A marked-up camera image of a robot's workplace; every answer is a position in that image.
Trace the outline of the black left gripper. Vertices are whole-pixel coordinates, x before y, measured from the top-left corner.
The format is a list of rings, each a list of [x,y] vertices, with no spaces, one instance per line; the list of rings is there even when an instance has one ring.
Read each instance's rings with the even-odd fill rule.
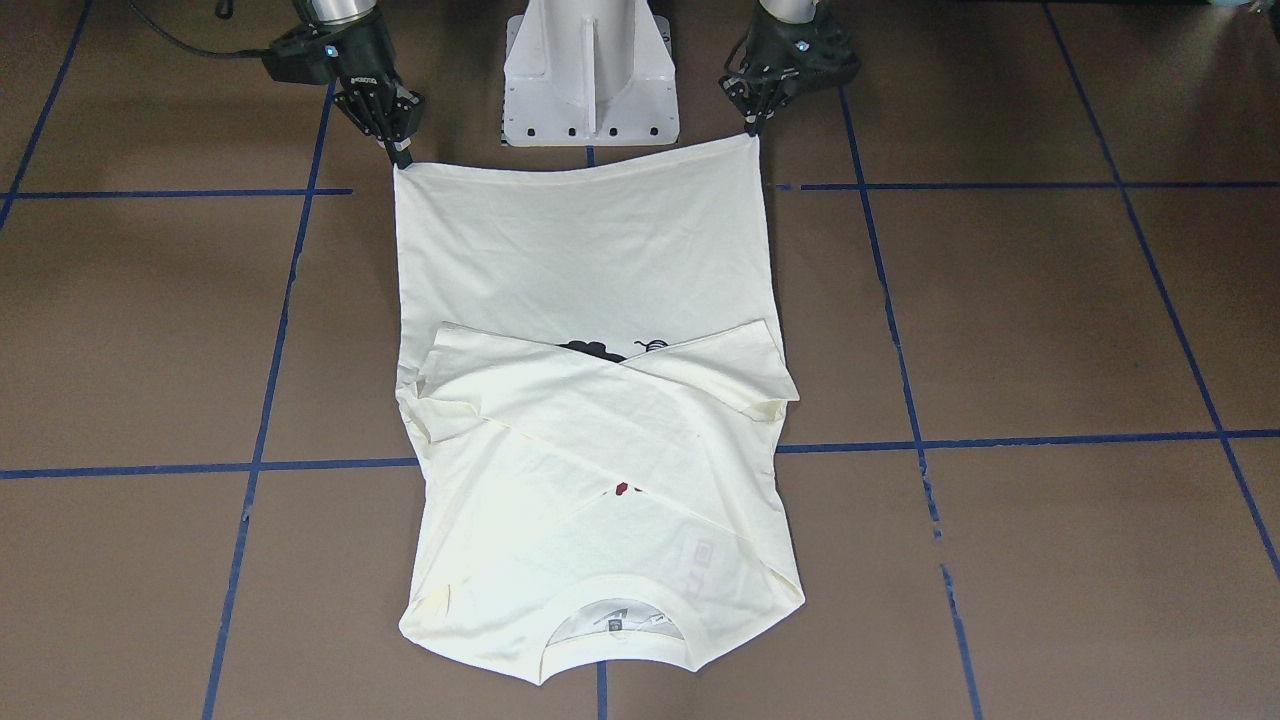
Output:
[[[744,118],[744,131],[759,137],[765,119],[796,97],[852,81],[861,60],[852,36],[828,8],[814,8],[805,22],[788,22],[756,8],[748,32],[724,60],[719,87]]]

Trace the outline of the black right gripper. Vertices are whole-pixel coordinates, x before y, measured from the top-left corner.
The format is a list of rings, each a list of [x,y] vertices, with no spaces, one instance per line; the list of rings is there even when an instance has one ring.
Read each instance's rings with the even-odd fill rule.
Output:
[[[338,83],[335,105],[364,135],[384,141],[390,163],[412,163],[411,136],[425,100],[394,68],[396,53],[380,12],[335,26],[301,24],[273,41],[262,58],[268,74],[296,85]]]

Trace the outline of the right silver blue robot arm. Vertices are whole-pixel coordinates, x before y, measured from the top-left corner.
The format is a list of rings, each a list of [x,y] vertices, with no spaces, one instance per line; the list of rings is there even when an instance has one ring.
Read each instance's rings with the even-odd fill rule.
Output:
[[[274,40],[262,64],[271,79],[329,85],[334,105],[404,169],[424,111],[422,95],[396,70],[396,51],[375,1],[296,1],[300,24]]]

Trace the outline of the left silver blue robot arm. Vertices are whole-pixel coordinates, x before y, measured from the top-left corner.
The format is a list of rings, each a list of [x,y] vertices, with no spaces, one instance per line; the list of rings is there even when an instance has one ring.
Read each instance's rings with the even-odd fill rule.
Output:
[[[851,82],[861,60],[829,3],[758,1],[723,69],[719,87],[756,137],[796,97]]]

